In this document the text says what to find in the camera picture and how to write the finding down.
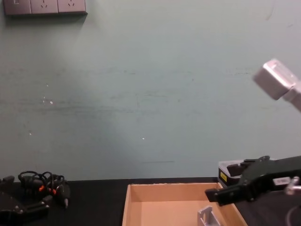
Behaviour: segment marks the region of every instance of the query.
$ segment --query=cardboard box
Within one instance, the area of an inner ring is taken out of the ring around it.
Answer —
[[[247,226],[235,205],[209,202],[205,190],[218,183],[129,185],[122,226],[197,226],[208,205],[223,226]]]

